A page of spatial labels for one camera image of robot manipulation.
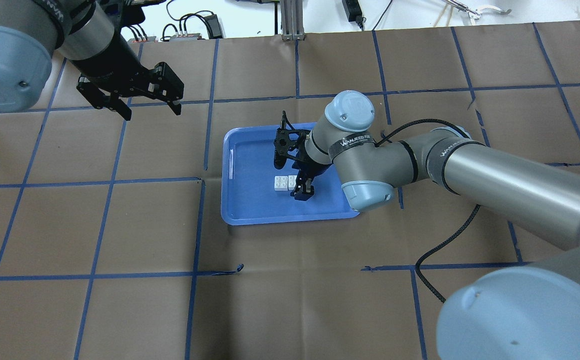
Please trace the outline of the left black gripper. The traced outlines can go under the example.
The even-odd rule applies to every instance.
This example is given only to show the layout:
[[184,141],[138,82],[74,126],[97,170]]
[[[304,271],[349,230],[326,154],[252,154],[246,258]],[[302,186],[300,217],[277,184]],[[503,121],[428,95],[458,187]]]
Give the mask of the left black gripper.
[[81,77],[77,90],[96,109],[105,109],[131,121],[132,110],[122,98],[144,96],[168,105],[176,116],[182,112],[184,82],[166,63],[149,70],[142,66],[119,33],[98,54],[76,61]]

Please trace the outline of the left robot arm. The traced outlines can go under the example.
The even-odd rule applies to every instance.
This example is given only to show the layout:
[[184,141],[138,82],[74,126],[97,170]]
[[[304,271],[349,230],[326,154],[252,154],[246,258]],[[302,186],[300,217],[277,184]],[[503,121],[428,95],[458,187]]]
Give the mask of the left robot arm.
[[160,62],[146,68],[122,37],[154,0],[0,0],[0,111],[30,109],[40,99],[58,51],[79,72],[77,91],[95,109],[126,121],[125,98],[162,101],[181,114],[184,83]]

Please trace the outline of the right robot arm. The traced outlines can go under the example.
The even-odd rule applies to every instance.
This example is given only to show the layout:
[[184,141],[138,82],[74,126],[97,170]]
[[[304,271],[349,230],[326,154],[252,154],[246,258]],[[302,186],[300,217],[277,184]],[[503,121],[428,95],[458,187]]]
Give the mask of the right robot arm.
[[482,276],[444,298],[436,325],[443,360],[580,360],[580,175],[495,150],[463,128],[440,127],[387,143],[368,131],[367,96],[340,92],[311,130],[281,117],[274,166],[298,170],[293,198],[315,194],[313,180],[334,166],[352,210],[390,202],[395,190],[431,180],[487,208],[563,253]]

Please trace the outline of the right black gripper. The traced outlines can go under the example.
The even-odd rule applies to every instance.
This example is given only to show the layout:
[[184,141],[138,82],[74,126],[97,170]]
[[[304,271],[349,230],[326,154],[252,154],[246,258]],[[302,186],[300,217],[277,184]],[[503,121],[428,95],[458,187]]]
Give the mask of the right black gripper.
[[315,187],[312,182],[315,177],[323,174],[331,167],[329,164],[321,164],[312,159],[306,150],[308,130],[305,129],[276,129],[274,139],[273,164],[275,169],[285,167],[287,160],[292,160],[293,169],[298,170],[292,197],[298,201],[308,201],[315,195]]

